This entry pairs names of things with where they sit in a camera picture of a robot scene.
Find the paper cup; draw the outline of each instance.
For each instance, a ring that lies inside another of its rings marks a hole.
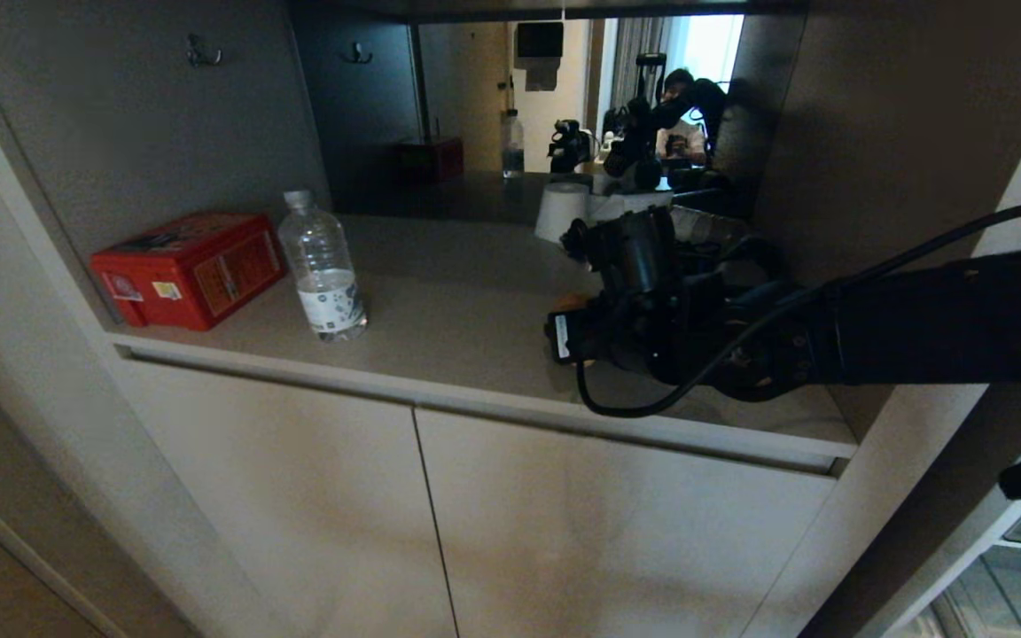
[[[562,235],[570,231],[575,218],[585,218],[588,186],[572,182],[555,182],[542,191],[542,206],[538,210],[538,224],[534,236],[547,242],[562,243]]]

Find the cabinet door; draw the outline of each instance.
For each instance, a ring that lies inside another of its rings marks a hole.
[[[834,485],[431,409],[417,424],[461,638],[737,637]]]
[[[453,635],[412,408],[188,369],[120,379],[179,479],[301,635]]]

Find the person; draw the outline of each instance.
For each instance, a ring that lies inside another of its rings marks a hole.
[[[678,68],[669,72],[664,80],[662,102],[673,100],[689,88],[695,81],[688,69]],[[680,117],[672,129],[661,129],[655,134],[655,154],[659,158],[687,158],[692,163],[707,162],[707,138],[703,129],[690,125]]]

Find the coat hook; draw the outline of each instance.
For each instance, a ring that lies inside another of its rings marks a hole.
[[[203,47],[201,47],[201,42],[199,42],[199,36],[195,36],[194,33],[187,34],[187,61],[193,67],[203,67],[203,65],[209,65],[209,67],[216,67],[220,62],[224,60],[224,50],[215,49],[215,57],[208,57],[206,53],[203,52]]]
[[[373,53],[369,53],[369,56],[364,56],[364,52],[360,49],[359,42],[353,42],[352,44],[352,57],[340,56],[341,59],[345,60],[349,64],[369,64],[373,61]]]

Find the curtain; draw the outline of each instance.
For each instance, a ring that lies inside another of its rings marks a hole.
[[[637,53],[668,51],[668,40],[669,20],[665,17],[621,17],[617,20],[617,52],[609,108],[627,104],[635,96]],[[651,90],[648,89],[648,101],[654,104]]]

